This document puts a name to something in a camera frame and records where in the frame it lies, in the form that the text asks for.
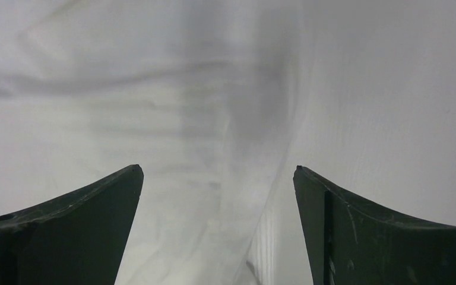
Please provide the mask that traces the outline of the white t-shirt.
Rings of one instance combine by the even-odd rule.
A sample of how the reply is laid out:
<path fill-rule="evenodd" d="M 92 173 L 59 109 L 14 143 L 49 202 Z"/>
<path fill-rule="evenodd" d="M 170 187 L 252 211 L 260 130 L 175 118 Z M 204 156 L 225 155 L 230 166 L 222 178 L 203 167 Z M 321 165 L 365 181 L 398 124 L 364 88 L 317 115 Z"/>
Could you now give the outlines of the white t-shirt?
<path fill-rule="evenodd" d="M 312 1 L 0 1 L 0 215 L 129 164 L 118 284 L 254 284 L 306 104 Z"/>

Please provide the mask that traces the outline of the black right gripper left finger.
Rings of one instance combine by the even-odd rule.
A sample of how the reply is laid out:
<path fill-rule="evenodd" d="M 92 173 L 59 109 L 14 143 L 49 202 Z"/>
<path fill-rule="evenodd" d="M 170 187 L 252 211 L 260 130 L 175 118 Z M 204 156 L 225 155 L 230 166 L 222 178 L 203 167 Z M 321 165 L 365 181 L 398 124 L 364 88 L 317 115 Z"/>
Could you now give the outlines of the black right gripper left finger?
<path fill-rule="evenodd" d="M 133 164 L 0 216 L 0 284 L 114 284 L 143 182 Z"/>

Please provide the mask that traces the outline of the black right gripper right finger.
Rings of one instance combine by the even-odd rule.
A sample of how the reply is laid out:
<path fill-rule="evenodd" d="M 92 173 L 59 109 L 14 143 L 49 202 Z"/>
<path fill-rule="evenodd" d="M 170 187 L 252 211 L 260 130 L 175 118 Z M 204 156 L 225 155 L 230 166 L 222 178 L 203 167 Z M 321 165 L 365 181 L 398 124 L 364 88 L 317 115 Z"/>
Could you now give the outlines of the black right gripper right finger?
<path fill-rule="evenodd" d="M 293 183 L 314 284 L 456 284 L 456 226 L 384 207 L 304 166 Z"/>

